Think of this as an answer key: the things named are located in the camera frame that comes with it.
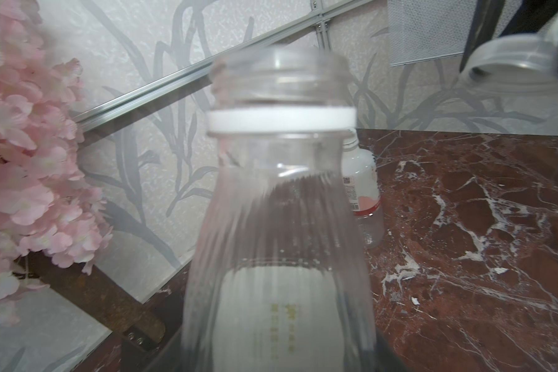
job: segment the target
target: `white bottle cap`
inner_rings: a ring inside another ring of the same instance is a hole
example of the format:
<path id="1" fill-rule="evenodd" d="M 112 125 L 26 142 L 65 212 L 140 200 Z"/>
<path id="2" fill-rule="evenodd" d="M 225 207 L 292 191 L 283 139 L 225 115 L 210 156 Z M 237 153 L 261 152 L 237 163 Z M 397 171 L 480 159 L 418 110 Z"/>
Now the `white bottle cap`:
<path id="1" fill-rule="evenodd" d="M 333 106 L 263 106 L 207 113 L 209 132 L 219 134 L 348 130 L 355 127 L 356 116 L 355 107 Z"/>
<path id="2" fill-rule="evenodd" d="M 359 139 L 357 138 L 357 131 L 355 128 L 349 128 L 349 133 L 350 136 L 348 136 L 347 138 L 345 138 L 343 140 L 343 149 L 344 150 L 350 150 L 353 149 L 355 147 L 357 147 L 357 145 L 359 145 Z"/>

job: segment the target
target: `plastic bottle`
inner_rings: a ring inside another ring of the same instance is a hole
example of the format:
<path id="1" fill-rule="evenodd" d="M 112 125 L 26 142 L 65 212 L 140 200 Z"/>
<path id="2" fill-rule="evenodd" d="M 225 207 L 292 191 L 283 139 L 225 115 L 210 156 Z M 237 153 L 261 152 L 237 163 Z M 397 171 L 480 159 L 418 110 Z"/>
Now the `plastic bottle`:
<path id="1" fill-rule="evenodd" d="M 356 121 L 347 61 L 250 49 L 211 78 L 219 176 L 190 267 L 181 370 L 374 371 L 370 280 L 340 172 Z"/>
<path id="2" fill-rule="evenodd" d="M 343 141 L 341 172 L 349 205 L 356 216 L 364 248 L 375 248 L 383 240 L 384 216 L 374 154 L 359 148 L 355 129 Z"/>

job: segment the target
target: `aluminum rail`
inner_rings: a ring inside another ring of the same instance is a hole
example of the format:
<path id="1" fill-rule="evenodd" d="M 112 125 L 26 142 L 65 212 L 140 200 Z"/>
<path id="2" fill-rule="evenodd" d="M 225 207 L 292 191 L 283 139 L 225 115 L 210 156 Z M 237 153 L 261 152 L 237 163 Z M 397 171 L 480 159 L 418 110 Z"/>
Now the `aluminum rail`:
<path id="1" fill-rule="evenodd" d="M 284 26 L 257 36 L 250 41 L 236 45 L 233 48 L 192 64 L 185 69 L 176 71 L 129 93 L 123 94 L 118 98 L 114 98 L 95 108 L 91 108 L 75 116 L 73 120 L 78 123 L 82 131 L 92 130 L 156 98 L 206 76 L 210 71 L 213 61 L 221 55 L 255 45 L 264 47 L 276 43 L 308 27 L 324 24 L 329 19 L 371 1 L 373 0 L 342 0 L 328 8 L 313 10 L 305 17 L 301 17 Z"/>

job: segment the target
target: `red marble surface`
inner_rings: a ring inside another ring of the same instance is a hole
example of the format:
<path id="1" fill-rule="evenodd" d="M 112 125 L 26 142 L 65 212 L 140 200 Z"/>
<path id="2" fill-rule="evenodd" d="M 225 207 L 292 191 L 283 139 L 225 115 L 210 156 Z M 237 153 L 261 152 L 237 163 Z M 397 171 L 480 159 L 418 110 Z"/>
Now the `red marble surface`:
<path id="1" fill-rule="evenodd" d="M 387 228 L 367 251 L 376 325 L 403 362 L 558 371 L 558 137 L 359 136 Z"/>

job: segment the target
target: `wall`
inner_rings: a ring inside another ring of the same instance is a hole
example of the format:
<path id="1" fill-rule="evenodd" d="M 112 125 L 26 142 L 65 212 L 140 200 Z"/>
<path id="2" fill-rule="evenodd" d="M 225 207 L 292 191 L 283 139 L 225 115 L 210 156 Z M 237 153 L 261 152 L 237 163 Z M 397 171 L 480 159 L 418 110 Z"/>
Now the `wall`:
<path id="1" fill-rule="evenodd" d="M 349 58 L 358 126 L 558 135 L 558 95 L 499 98 L 457 83 L 460 56 L 389 67 L 387 0 L 330 23 L 331 46 Z"/>
<path id="2" fill-rule="evenodd" d="M 310 11 L 308 0 L 40 0 L 53 63 L 84 66 L 83 111 Z M 293 42 L 317 44 L 312 32 Z M 198 83 L 86 134 L 78 162 L 115 227 L 96 265 L 144 301 L 191 257 L 216 177 Z M 109 331 L 50 289 L 0 326 L 0 371 L 67 371 Z"/>

